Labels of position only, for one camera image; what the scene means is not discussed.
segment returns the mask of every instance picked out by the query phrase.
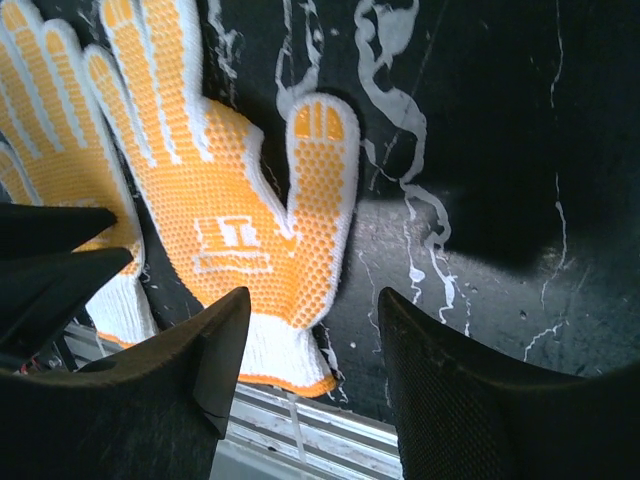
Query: printed logo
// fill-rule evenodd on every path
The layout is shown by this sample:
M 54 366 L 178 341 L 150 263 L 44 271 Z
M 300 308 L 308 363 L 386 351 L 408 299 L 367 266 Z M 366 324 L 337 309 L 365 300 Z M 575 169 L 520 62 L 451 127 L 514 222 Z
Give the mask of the printed logo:
M 194 257 L 195 272 L 235 271 L 269 273 L 269 255 L 260 252 L 260 242 L 248 215 L 196 218 L 200 253 Z

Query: work glove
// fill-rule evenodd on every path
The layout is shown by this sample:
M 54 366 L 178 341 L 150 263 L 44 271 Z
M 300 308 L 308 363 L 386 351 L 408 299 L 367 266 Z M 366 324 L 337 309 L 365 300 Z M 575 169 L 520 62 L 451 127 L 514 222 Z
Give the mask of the work glove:
M 260 170 L 262 132 L 201 95 L 195 3 L 104 0 L 100 17 L 115 60 L 90 46 L 88 77 L 178 276 L 205 305 L 249 287 L 240 380 L 332 390 L 311 327 L 333 302 L 355 202 L 353 111 L 329 95 L 295 102 L 285 209 Z
M 117 216 L 82 249 L 127 247 L 134 260 L 87 311 L 102 337 L 141 342 L 157 331 L 138 281 L 142 234 L 78 40 L 61 20 L 43 23 L 26 0 L 5 0 L 0 9 L 0 130 L 8 141 L 0 143 L 0 181 L 14 203 L 106 207 Z

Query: white paint splatter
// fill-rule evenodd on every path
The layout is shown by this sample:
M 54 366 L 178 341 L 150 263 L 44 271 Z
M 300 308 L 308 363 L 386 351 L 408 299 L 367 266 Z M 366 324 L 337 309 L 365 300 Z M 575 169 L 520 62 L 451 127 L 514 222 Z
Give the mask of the white paint splatter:
M 347 381 L 344 374 L 338 368 L 338 357 L 336 356 L 336 352 L 333 350 L 333 346 L 331 345 L 331 338 L 329 338 L 329 327 L 324 324 L 320 324 L 322 329 L 324 330 L 324 338 L 327 341 L 327 347 L 322 348 L 322 352 L 327 356 L 327 361 L 329 362 L 329 366 L 331 370 L 336 373 L 336 377 L 338 377 L 338 392 L 340 393 L 340 398 L 338 399 L 339 403 L 347 404 L 349 403 L 349 397 L 344 392 L 344 382 Z M 327 396 L 331 399 L 332 402 L 335 402 L 335 397 L 331 394 L 331 392 L 327 393 Z
M 382 347 L 380 346 L 380 327 L 376 324 L 375 320 L 373 319 L 374 312 L 376 311 L 376 285 L 375 283 L 373 283 L 371 270 L 369 269 L 369 265 L 367 265 L 367 262 L 364 261 L 363 255 L 364 255 L 364 252 L 362 252 L 362 250 L 358 251 L 358 258 L 364 265 L 364 268 L 367 271 L 367 277 L 369 277 L 369 283 L 371 283 L 371 309 L 369 310 L 369 313 L 367 313 L 367 317 L 369 318 L 369 323 L 375 329 L 377 334 L 377 338 L 376 338 L 377 346 L 374 350 L 371 351 L 371 353 L 377 354 L 382 351 Z
M 442 228 L 442 232 L 440 233 L 432 230 L 424 241 L 424 246 L 429 251 L 431 255 L 431 265 L 444 286 L 445 306 L 439 310 L 440 320 L 443 323 L 446 323 L 443 313 L 454 308 L 453 303 L 455 300 L 456 277 L 451 275 L 451 273 L 447 275 L 443 273 L 438 264 L 435 250 L 436 248 L 443 249 L 445 243 L 451 236 L 449 216 L 444 205 L 435 195 L 418 185 L 410 184 L 410 182 L 424 169 L 424 153 L 427 139 L 427 119 L 413 100 L 413 95 L 418 88 L 418 84 L 430 58 L 433 44 L 447 5 L 448 0 L 445 1 L 436 21 L 433 37 L 422 59 L 420 70 L 416 77 L 411 95 L 395 87 L 388 90 L 382 90 L 375 83 L 374 77 L 383 66 L 391 68 L 393 65 L 393 58 L 404 52 L 407 48 L 413 36 L 415 20 L 419 11 L 419 2 L 414 0 L 411 7 L 408 9 L 392 9 L 386 4 L 378 5 L 374 0 L 361 0 L 356 7 L 354 15 L 354 21 L 356 24 L 355 42 L 359 52 L 358 77 L 360 79 L 360 83 L 371 102 L 398 129 L 391 142 L 387 145 L 387 151 L 385 153 L 385 159 L 382 162 L 382 166 L 384 166 L 386 160 L 389 158 L 389 154 L 396 145 L 398 135 L 401 131 L 412 133 L 416 138 L 411 166 L 408 171 L 398 179 L 399 186 L 405 193 L 405 204 L 409 210 L 409 219 L 403 224 L 403 232 L 407 241 L 407 253 L 409 256 L 409 279 L 411 280 L 411 289 L 415 292 L 413 297 L 413 303 L 415 304 L 422 295 L 422 289 L 418 287 L 418 285 L 425 278 L 425 273 L 416 268 L 414 264 L 413 256 L 411 254 L 411 236 L 408 228 L 409 222 L 413 222 L 416 218 L 416 211 L 410 200 L 416 198 L 434 208 L 437 216 L 437 223 Z M 372 10 L 377 16 L 377 31 L 373 22 L 365 17 L 365 15 Z M 376 35 L 382 48 L 382 52 L 378 58 L 375 58 L 373 49 L 370 46 L 370 42 L 374 40 Z M 378 165 L 375 161 L 375 148 L 372 148 L 372 143 L 367 140 L 364 145 L 369 161 L 377 168 L 374 178 L 370 184 L 370 189 L 372 189 L 377 175 L 379 173 L 384 175 L 384 171 L 382 170 L 382 166 Z
M 316 11 L 316 5 L 313 0 L 307 0 L 306 3 L 301 3 L 300 7 L 305 13 L 305 43 L 307 48 L 307 57 L 311 64 L 300 82 L 295 83 L 294 80 L 294 65 L 293 65 L 293 28 L 292 28 L 292 8 L 291 0 L 282 0 L 284 9 L 284 26 L 287 29 L 287 34 L 282 42 L 282 47 L 278 52 L 278 59 L 276 61 L 276 73 L 275 82 L 278 87 L 278 93 L 276 94 L 276 106 L 278 112 L 283 119 L 286 119 L 293 102 L 296 98 L 315 91 L 318 88 L 318 74 L 320 73 L 320 60 L 324 51 L 324 33 L 320 22 L 318 20 L 318 13 Z M 316 19 L 317 26 L 311 28 L 311 18 Z M 285 87 L 282 81 L 282 71 L 284 69 L 284 60 L 287 57 L 289 62 L 289 82 L 290 86 Z
M 524 349 L 524 358 L 523 361 L 527 361 L 527 359 L 529 358 L 529 352 L 531 351 L 531 349 L 533 348 L 533 346 L 536 344 L 536 342 L 538 340 L 540 340 L 542 337 L 544 337 L 545 335 L 548 335 L 550 333 L 553 333 L 554 335 L 557 333 L 558 329 L 560 327 L 562 327 L 564 325 L 564 321 L 558 323 L 557 325 L 554 325 L 551 328 L 547 328 L 545 331 L 538 333 L 537 335 L 535 335 L 532 339 L 531 339 L 531 343 L 529 343 L 529 345 L 527 345 Z
M 544 310 L 544 297 L 547 291 L 547 287 L 549 284 L 556 279 L 560 270 L 565 268 L 565 261 L 567 259 L 567 220 L 564 216 L 564 209 L 562 208 L 562 203 L 560 202 L 560 179 L 558 173 L 556 172 L 556 210 L 558 210 L 558 214 L 560 216 L 560 221 L 562 222 L 562 254 L 560 255 L 560 261 L 556 265 L 556 268 L 551 275 L 551 278 L 547 279 L 542 285 L 542 292 L 540 293 L 540 303 L 542 303 L 542 309 Z
M 89 27 L 89 33 L 93 37 L 95 42 L 100 42 L 100 35 L 98 34 L 98 12 L 100 10 L 100 0 L 93 0 L 91 3 L 91 10 L 89 12 L 83 12 L 78 9 L 78 17 L 85 21 Z
M 384 398 L 387 400 L 387 407 L 393 408 L 393 405 L 391 404 L 391 391 L 389 390 L 388 378 L 384 382 Z
M 376 146 L 373 144 L 373 142 L 365 138 L 362 141 L 361 146 L 362 148 L 364 148 L 364 152 L 367 155 L 367 160 L 369 161 L 369 163 L 376 168 L 376 172 L 371 177 L 371 183 L 369 184 L 369 191 L 373 191 L 373 187 L 375 186 L 376 178 L 378 177 L 378 174 L 382 174 L 382 176 L 385 177 L 390 182 L 397 183 L 398 182 L 397 178 L 393 178 L 390 175 L 387 175 L 385 171 L 382 169 L 382 167 L 378 165 L 376 161 Z
M 238 73 L 233 68 L 233 63 L 240 61 L 240 54 L 244 47 L 244 36 L 235 29 L 228 32 L 224 29 L 220 0 L 209 0 L 208 21 L 217 34 L 218 45 L 215 48 L 215 53 L 225 83 L 225 89 L 220 93 L 229 98 L 231 106 L 237 108 L 235 80 L 238 78 Z
M 554 94 L 556 92 L 556 85 L 558 84 L 560 76 L 562 75 L 562 66 L 564 65 L 564 46 L 562 43 L 562 32 L 560 30 L 560 0 L 556 0 L 556 31 L 558 35 L 558 49 L 560 50 L 560 60 L 558 61 L 558 70 L 556 71 L 556 76 L 553 78 L 553 82 L 551 82 L 551 87 L 549 88 L 551 108 L 556 108 Z
M 145 263 L 144 267 L 142 267 L 142 271 L 140 272 L 140 281 L 142 283 L 148 283 L 149 280 L 151 280 L 151 275 L 149 275 L 150 269 L 151 267 L 149 266 L 148 263 Z
M 418 287 L 418 285 L 425 279 L 426 275 L 422 270 L 416 268 L 413 263 L 413 255 L 411 254 L 411 234 L 409 233 L 409 221 L 413 222 L 416 219 L 416 210 L 409 202 L 409 199 L 405 197 L 404 203 L 407 205 L 407 209 L 409 210 L 409 219 L 405 220 L 402 224 L 402 229 L 404 232 L 404 238 L 407 241 L 407 255 L 409 256 L 409 279 L 411 280 L 411 290 L 415 292 L 413 296 L 413 300 L 411 301 L 414 305 L 418 303 L 418 300 L 422 296 L 422 289 Z

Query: black plastic part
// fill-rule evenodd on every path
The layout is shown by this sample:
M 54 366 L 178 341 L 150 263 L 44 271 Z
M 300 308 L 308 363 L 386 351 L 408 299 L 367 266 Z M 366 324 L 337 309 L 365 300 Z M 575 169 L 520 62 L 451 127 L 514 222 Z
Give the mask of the black plastic part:
M 390 288 L 378 309 L 405 478 L 637 477 L 640 364 L 562 375 L 465 337 Z
M 106 208 L 0 203 L 0 260 L 71 252 L 115 223 Z
M 17 370 L 131 261 L 124 248 L 0 261 L 0 366 Z
M 175 328 L 76 373 L 0 371 L 0 478 L 208 479 L 250 311 L 248 290 L 238 288 Z M 227 357 L 208 356 L 222 345 Z M 221 373 L 207 380 L 201 371 Z M 224 406 L 215 411 L 215 426 L 203 405 Z

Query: glove cuff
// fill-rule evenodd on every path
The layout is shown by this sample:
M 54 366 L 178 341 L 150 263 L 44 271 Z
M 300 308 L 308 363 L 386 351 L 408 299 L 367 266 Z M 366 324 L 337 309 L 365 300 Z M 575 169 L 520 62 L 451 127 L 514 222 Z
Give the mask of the glove cuff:
M 116 275 L 87 302 L 98 335 L 122 347 L 158 332 L 149 302 L 137 278 Z
M 274 385 L 303 397 L 317 397 L 336 387 L 311 330 L 257 313 L 251 314 L 239 380 Z

